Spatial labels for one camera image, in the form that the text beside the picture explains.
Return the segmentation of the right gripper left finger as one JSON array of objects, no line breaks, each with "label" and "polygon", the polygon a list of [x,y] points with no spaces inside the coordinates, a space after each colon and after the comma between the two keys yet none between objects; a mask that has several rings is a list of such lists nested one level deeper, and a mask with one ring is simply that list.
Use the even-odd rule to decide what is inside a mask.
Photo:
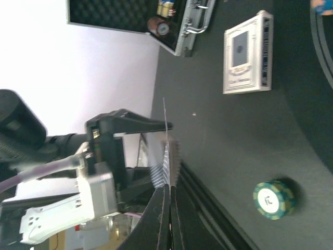
[{"label": "right gripper left finger", "polygon": [[159,187],[151,197],[138,224],[118,249],[169,249],[169,213],[169,187]]}]

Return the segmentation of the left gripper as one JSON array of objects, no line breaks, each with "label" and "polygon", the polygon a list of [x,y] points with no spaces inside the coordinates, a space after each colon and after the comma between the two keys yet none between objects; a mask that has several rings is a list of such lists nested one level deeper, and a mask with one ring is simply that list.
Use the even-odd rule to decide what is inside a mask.
[{"label": "left gripper", "polygon": [[116,133],[138,134],[172,130],[173,124],[154,120],[127,109],[119,109],[106,118],[92,118],[86,122],[89,145],[96,162],[106,162],[114,177],[117,202],[128,203],[145,192],[163,186],[167,178],[162,166],[125,167],[123,139]]}]

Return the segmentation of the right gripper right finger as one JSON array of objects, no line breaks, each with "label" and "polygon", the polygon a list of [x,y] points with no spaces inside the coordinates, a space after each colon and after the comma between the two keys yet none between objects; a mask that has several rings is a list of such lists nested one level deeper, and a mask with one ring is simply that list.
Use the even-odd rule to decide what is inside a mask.
[{"label": "right gripper right finger", "polygon": [[206,229],[183,187],[171,187],[172,249],[223,249]]}]

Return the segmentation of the blue playing card deck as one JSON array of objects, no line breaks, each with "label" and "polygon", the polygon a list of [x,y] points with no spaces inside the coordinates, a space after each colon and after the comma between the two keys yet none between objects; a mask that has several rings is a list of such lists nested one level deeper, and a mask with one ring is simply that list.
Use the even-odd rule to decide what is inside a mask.
[{"label": "blue playing card deck", "polygon": [[148,147],[150,178],[155,189],[176,186],[180,174],[180,144],[177,140],[154,142]]}]

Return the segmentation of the green poker chip stack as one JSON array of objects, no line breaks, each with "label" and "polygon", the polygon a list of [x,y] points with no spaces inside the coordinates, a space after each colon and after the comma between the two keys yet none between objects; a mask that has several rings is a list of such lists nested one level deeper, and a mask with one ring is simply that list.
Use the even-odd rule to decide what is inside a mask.
[{"label": "green poker chip stack", "polygon": [[292,190],[278,180],[258,183],[253,190],[253,201],[258,212],[271,220],[290,215],[296,207]]}]

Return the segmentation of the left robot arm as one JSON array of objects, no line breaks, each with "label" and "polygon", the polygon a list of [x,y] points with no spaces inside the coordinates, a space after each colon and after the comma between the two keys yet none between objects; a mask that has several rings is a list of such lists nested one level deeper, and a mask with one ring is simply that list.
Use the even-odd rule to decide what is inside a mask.
[{"label": "left robot arm", "polygon": [[21,97],[12,90],[1,90],[1,168],[10,164],[51,163],[73,154],[74,147],[87,142],[93,162],[106,162],[116,189],[127,188],[125,163],[117,134],[168,131],[173,125],[152,120],[126,109],[100,114],[86,122],[86,134],[47,137],[46,129]]}]

